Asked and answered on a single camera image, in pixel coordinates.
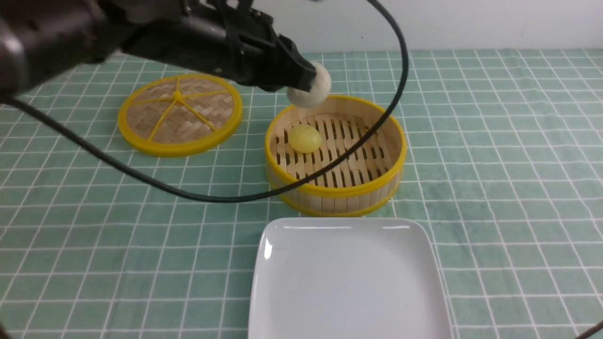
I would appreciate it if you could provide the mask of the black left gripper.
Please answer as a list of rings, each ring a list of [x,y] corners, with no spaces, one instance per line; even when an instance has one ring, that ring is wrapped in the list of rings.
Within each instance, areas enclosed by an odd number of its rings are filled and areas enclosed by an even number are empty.
[[[240,0],[185,0],[177,18],[159,18],[138,28],[122,46],[130,56],[205,73],[267,92],[308,92],[315,67],[295,43],[278,36],[273,17]]]

